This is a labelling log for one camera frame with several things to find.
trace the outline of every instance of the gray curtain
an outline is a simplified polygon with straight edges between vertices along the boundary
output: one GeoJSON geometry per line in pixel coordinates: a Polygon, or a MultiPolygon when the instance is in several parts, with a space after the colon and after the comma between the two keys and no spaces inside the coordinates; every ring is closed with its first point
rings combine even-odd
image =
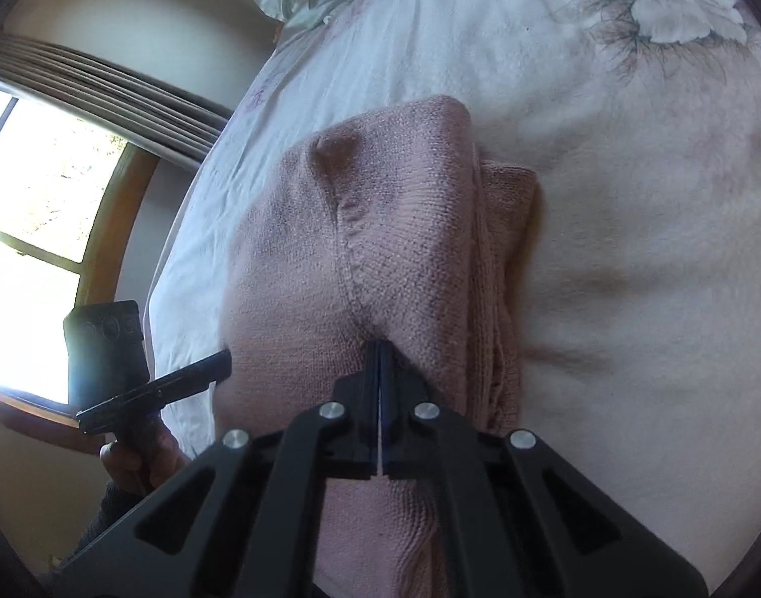
{"type": "Polygon", "coordinates": [[[230,117],[224,107],[124,67],[3,32],[0,89],[47,100],[190,169],[230,117]]]}

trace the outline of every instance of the mattress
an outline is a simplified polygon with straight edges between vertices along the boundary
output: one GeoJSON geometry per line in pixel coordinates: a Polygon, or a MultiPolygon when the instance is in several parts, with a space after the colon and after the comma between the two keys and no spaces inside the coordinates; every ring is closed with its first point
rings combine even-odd
{"type": "MultiPolygon", "coordinates": [[[[282,153],[446,94],[539,181],[508,282],[521,425],[715,589],[761,530],[761,30],[740,0],[350,0],[283,42],[176,219],[146,333],[222,347],[228,246],[282,153]]],[[[210,396],[162,414],[190,455],[210,396]]]]}

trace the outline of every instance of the silver bolt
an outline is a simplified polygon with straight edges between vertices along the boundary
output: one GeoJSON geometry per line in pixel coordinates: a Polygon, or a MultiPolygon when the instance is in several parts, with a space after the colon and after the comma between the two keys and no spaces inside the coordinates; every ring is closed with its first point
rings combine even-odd
{"type": "Polygon", "coordinates": [[[230,449],[242,449],[249,442],[250,435],[242,430],[231,430],[222,437],[222,444],[230,449]]]}
{"type": "Polygon", "coordinates": [[[441,410],[433,403],[419,403],[414,407],[414,415],[419,420],[433,420],[439,417],[441,410]]]}
{"type": "Polygon", "coordinates": [[[319,408],[319,415],[327,420],[335,420],[344,415],[344,405],[342,403],[325,403],[319,408]]]}
{"type": "Polygon", "coordinates": [[[516,430],[510,435],[510,444],[516,449],[532,449],[536,442],[532,431],[516,430]]]}

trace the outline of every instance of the bed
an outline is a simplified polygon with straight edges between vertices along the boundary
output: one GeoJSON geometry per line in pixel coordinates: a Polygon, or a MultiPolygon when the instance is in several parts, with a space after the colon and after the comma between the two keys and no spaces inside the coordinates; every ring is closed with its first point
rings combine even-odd
{"type": "MultiPolygon", "coordinates": [[[[521,420],[710,590],[761,531],[761,29],[741,0],[348,0],[283,38],[160,261],[156,375],[221,347],[228,245],[282,153],[447,94],[536,172],[509,283],[521,420]]],[[[210,395],[163,417],[194,456],[210,395]]]]}

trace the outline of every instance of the wall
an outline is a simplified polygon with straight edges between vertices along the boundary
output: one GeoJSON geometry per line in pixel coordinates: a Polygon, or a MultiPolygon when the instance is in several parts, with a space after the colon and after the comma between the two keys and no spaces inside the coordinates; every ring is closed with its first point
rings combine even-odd
{"type": "Polygon", "coordinates": [[[128,239],[116,300],[134,299],[144,311],[158,257],[193,177],[165,159],[156,165],[128,239]]]}
{"type": "Polygon", "coordinates": [[[130,67],[230,110],[272,53],[274,35],[251,0],[19,0],[4,29],[130,67]]]}
{"type": "Polygon", "coordinates": [[[34,573],[76,548],[107,479],[98,457],[0,425],[0,529],[34,573]]]}

